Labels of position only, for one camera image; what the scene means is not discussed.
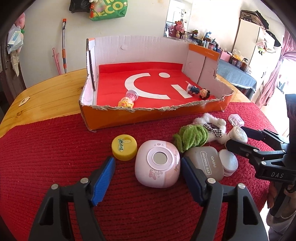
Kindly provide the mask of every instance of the yellow bottle cap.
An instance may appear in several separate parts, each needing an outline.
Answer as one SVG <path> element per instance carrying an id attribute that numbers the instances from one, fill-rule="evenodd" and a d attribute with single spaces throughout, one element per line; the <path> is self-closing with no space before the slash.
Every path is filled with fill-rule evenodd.
<path id="1" fill-rule="evenodd" d="M 137 141 L 132 136 L 123 134 L 112 141 L 112 153 L 118 160 L 129 161 L 136 156 L 137 151 Z"/>

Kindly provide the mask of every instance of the door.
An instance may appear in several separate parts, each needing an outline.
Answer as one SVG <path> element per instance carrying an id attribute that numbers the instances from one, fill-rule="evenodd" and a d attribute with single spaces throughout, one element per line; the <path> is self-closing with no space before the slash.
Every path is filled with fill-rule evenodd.
<path id="1" fill-rule="evenodd" d="M 2 88 L 8 103 L 11 105 L 14 99 L 26 89 L 26 86 L 22 77 L 20 65 L 18 66 L 20 72 L 19 76 L 16 75 L 12 68 L 10 55 L 8 54 L 6 48 L 6 42 L 7 37 L 4 38 L 4 41 L 0 46 L 1 64 L 3 69 L 3 71 L 0 73 L 0 82 L 2 84 Z"/>

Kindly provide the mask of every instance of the green plush toy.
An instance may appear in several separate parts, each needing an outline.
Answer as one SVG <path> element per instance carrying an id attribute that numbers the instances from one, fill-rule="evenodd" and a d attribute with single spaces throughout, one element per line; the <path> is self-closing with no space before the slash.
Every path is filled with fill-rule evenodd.
<path id="1" fill-rule="evenodd" d="M 181 127 L 179 133 L 173 135 L 174 145 L 179 152 L 184 153 L 191 147 L 203 146 L 207 142 L 208 132 L 201 125 L 187 125 Z"/>

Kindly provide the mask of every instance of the red knit tablecloth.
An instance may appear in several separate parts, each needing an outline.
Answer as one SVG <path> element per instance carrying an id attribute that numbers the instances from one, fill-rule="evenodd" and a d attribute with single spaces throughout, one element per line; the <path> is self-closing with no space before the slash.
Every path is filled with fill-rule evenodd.
<path id="1" fill-rule="evenodd" d="M 238 113 L 245 126 L 274 130 L 253 103 L 231 103 L 225 112 L 213 112 L 228 119 Z M 39 205 L 53 183 L 71 185 L 100 167 L 112 155 L 111 142 L 119 134 L 135 137 L 140 146 L 151 139 L 171 142 L 181 126 L 201 115 L 156 120 L 99 130 L 86 129 L 81 116 L 71 115 L 17 126 L 0 138 L 0 215 L 18 241 L 28 239 Z M 227 121 L 227 131 L 231 129 Z M 271 150 L 262 142 L 249 139 L 261 150 Z M 211 143 L 218 151 L 222 145 Z M 264 206 L 268 182 L 254 177 L 254 168 L 238 157 L 239 168 L 222 184 L 244 183 L 259 210 Z M 170 188 L 156 189 L 141 185 L 134 174 L 135 159 L 116 161 L 116 171 L 102 203 L 95 214 L 108 241 L 188 241 L 202 208 L 188 191 L 183 177 Z M 81 240 L 73 205 L 71 221 L 76 240 Z M 216 239 L 222 237 L 226 206 Z"/>

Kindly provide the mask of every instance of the blue tablecloth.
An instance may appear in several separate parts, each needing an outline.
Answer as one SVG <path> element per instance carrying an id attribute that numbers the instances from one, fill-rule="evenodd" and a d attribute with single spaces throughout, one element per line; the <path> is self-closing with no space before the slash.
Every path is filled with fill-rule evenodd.
<path id="1" fill-rule="evenodd" d="M 252 76 L 222 59 L 219 60 L 217 74 L 236 87 L 256 91 L 257 81 Z"/>

